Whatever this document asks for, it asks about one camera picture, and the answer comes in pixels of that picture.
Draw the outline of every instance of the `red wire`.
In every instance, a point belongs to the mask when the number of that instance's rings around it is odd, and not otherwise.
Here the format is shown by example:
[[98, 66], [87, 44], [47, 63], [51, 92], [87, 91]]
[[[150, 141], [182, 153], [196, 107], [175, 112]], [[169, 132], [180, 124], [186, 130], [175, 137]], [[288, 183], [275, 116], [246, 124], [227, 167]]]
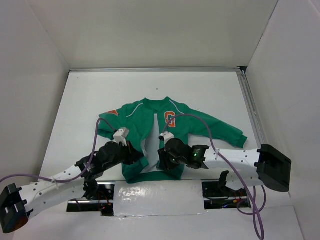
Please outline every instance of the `red wire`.
[[107, 198], [107, 195], [105, 195], [105, 193], [103, 191], [100, 191], [100, 193], [103, 194], [103, 196], [105, 197], [106, 201], [108, 202], [108, 205], [110, 206], [111, 204], [109, 203], [109, 199]]

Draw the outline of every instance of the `white plastic part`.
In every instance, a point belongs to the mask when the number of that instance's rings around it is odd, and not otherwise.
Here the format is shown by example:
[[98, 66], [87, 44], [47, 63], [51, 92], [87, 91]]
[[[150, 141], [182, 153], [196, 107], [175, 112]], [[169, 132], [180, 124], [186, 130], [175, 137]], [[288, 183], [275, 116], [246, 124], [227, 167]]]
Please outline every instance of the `white plastic part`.
[[[224, 168], [230, 169], [230, 166], [223, 160], [217, 153], [223, 155], [229, 162], [239, 171], [241, 177], [244, 179], [248, 187], [262, 186], [264, 183], [259, 180], [257, 174], [257, 168], [255, 163], [259, 161], [260, 153], [258, 149], [252, 150], [228, 150], [228, 149], [216, 149], [214, 151], [212, 147], [206, 150], [204, 157], [204, 164], [209, 168]], [[244, 186], [240, 182], [238, 176], [230, 170], [226, 178], [226, 186], [232, 190], [242, 189]]]
[[[53, 180], [67, 180], [79, 175], [81, 170], [77, 166], [72, 166], [67, 170], [52, 177]], [[22, 186], [19, 192], [21, 199], [26, 200], [24, 206], [26, 212], [33, 210], [29, 219], [35, 217], [40, 212], [53, 206], [61, 204], [71, 199], [82, 198], [85, 194], [83, 177], [79, 177], [68, 183], [56, 183], [39, 181], [30, 185]]]
[[126, 138], [129, 134], [129, 129], [126, 127], [120, 128], [116, 133], [113, 135], [114, 141], [119, 144], [122, 143], [123, 146], [127, 146]]
[[165, 131], [164, 133], [161, 133], [160, 136], [163, 137], [163, 139], [164, 139], [164, 144], [167, 144], [167, 142], [168, 142], [170, 139], [175, 138], [175, 136], [174, 136], [171, 132], [168, 132], [168, 131]]

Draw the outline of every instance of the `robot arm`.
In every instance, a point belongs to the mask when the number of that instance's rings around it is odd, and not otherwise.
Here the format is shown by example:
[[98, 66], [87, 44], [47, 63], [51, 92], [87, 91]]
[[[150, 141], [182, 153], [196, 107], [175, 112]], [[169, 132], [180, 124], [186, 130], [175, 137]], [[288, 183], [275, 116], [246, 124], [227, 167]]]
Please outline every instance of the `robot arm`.
[[[192, 169], [229, 169], [230, 166], [220, 155], [240, 172], [248, 187], [265, 185], [277, 192], [288, 192], [292, 161], [274, 147], [262, 144], [260, 149], [229, 150], [216, 149], [206, 145], [190, 147], [173, 134], [164, 132], [160, 137], [164, 141], [164, 148], [158, 151], [159, 167], [163, 170], [172, 170], [179, 164], [186, 164]], [[243, 188], [239, 178], [230, 171], [220, 175], [221, 188], [234, 191]]]
[[[14, 232], [40, 212], [68, 200], [82, 197], [90, 200], [94, 197], [98, 191], [95, 179], [101, 177], [104, 171], [120, 163], [131, 165], [143, 157], [126, 141], [128, 133], [128, 129], [120, 128], [113, 135], [114, 141], [107, 142], [95, 152], [85, 173], [73, 181], [59, 182], [78, 176], [87, 167], [90, 155], [51, 177], [52, 181], [39, 181], [19, 188], [14, 183], [8, 185], [0, 195], [2, 231]], [[164, 141], [164, 148], [158, 151], [159, 168], [164, 171], [180, 164], [193, 169], [230, 168], [219, 156], [220, 153], [240, 171], [248, 186], [265, 185], [274, 191], [289, 191], [291, 160], [270, 145], [263, 144], [261, 149], [254, 150], [214, 151], [206, 145], [190, 147], [169, 132], [163, 133], [160, 139]], [[221, 173], [219, 187], [235, 191], [243, 188], [236, 175], [229, 171]]]
[[19, 188], [14, 183], [8, 185], [0, 195], [2, 231], [14, 232], [40, 212], [68, 200], [82, 197], [89, 200], [94, 197], [99, 188], [95, 179], [101, 177], [104, 171], [120, 163], [131, 165], [143, 156], [126, 141], [128, 133], [128, 129], [120, 128], [113, 135], [113, 141], [107, 142], [95, 152], [87, 171], [73, 181], [59, 183], [78, 176], [86, 168], [90, 155], [50, 177], [51, 182], [39, 181]]

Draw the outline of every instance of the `jacket cuff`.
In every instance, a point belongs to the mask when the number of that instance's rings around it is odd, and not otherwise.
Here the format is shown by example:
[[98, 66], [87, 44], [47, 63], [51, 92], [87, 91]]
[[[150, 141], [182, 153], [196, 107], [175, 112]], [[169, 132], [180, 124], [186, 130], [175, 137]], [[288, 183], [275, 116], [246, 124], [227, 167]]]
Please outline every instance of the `jacket cuff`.
[[247, 141], [247, 137], [242, 135], [239, 139], [239, 141], [237, 142], [236, 146], [239, 147], [239, 148], [243, 148], [244, 145], [245, 145], [245, 142]]

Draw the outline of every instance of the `white wall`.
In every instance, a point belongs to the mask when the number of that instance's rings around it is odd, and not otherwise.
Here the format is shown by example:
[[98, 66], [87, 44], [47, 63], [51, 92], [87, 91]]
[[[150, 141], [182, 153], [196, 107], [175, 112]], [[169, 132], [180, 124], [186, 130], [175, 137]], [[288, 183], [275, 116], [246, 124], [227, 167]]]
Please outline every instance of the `white wall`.
[[269, 143], [289, 155], [306, 240], [319, 239], [320, 1], [279, 0], [247, 78]]
[[38, 174], [69, 68], [24, 0], [0, 1], [0, 33], [0, 178]]
[[247, 66], [277, 3], [28, 1], [72, 69]]

